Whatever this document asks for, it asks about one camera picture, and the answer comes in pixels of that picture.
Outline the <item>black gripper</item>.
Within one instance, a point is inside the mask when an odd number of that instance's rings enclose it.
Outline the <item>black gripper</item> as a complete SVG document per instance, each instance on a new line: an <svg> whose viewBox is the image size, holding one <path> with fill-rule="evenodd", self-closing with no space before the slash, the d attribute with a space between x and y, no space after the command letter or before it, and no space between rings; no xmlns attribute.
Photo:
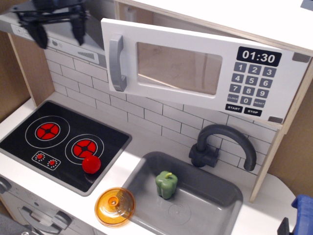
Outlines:
<svg viewBox="0 0 313 235"><path fill-rule="evenodd" d="M11 8L21 25L35 40L37 45L46 49L47 33L42 24L70 22L72 33L78 44L84 43L85 25L89 17L84 0L29 0Z"/></svg>

